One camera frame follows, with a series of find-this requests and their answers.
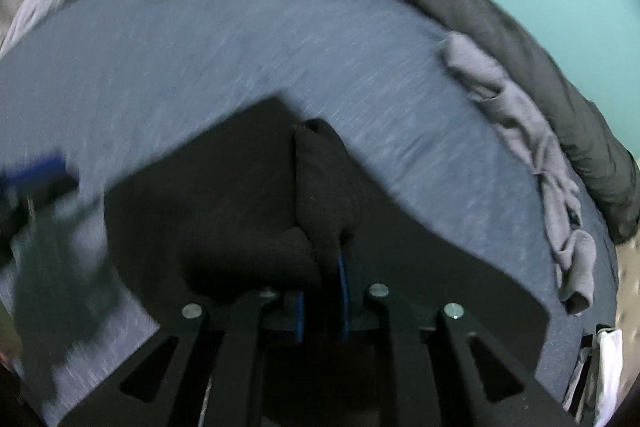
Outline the white folded clothes stack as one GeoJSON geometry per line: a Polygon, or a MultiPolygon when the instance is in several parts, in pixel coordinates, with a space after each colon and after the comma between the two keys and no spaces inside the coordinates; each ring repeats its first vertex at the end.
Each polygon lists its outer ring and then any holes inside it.
{"type": "Polygon", "coordinates": [[[599,329],[582,343],[562,407],[578,426],[605,426],[617,409],[623,334],[620,329],[599,329]]]}

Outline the cream tufted headboard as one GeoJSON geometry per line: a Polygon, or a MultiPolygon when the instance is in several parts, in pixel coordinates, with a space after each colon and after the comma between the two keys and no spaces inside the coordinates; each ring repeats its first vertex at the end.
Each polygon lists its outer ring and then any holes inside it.
{"type": "Polygon", "coordinates": [[[639,374],[639,232],[616,247],[618,291],[615,325],[622,331],[626,379],[639,374]]]}

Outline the dark grey rolled duvet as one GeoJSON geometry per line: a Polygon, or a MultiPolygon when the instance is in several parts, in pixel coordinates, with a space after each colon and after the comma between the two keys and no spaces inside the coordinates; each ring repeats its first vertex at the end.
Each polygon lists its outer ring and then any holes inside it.
{"type": "Polygon", "coordinates": [[[558,136],[617,244],[639,230],[639,167],[598,106],[568,80],[553,57],[492,0],[402,0],[462,32],[506,69],[558,136]]]}

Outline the grey knit garment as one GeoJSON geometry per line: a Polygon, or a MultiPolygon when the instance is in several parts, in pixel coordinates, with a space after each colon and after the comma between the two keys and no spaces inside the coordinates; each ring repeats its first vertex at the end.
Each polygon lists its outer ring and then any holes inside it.
{"type": "Polygon", "coordinates": [[[561,303],[569,314],[584,313],[593,303],[597,247],[584,228],[579,187],[558,138],[534,101],[469,36],[451,31],[442,59],[512,154],[536,176],[561,303]]]}

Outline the black fleece-lined pants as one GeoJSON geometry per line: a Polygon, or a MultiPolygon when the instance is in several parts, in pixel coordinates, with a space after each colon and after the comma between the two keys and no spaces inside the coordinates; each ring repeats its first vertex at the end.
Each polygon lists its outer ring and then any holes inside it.
{"type": "Polygon", "coordinates": [[[108,250],[157,321],[189,300],[231,308],[248,294],[300,298],[302,337],[267,343],[260,420],[384,426],[381,345],[338,257],[462,251],[412,219],[321,119],[276,98],[202,133],[107,192],[108,250]]]}

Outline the blue patterned bed sheet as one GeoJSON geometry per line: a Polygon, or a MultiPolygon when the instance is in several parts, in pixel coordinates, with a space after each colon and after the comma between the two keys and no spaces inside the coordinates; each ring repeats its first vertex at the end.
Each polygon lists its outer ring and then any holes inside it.
{"type": "MultiPolygon", "coordinates": [[[[599,288],[588,311],[566,313],[537,180],[449,76],[445,36],[399,0],[72,0],[2,58],[1,161],[59,150],[80,185],[108,187],[238,108],[283,95],[329,121],[424,225],[548,309],[536,376],[562,399],[582,336],[614,321],[615,249],[582,195],[599,288]]],[[[154,333],[122,290],[126,327],[98,356],[96,385],[154,333]]]]}

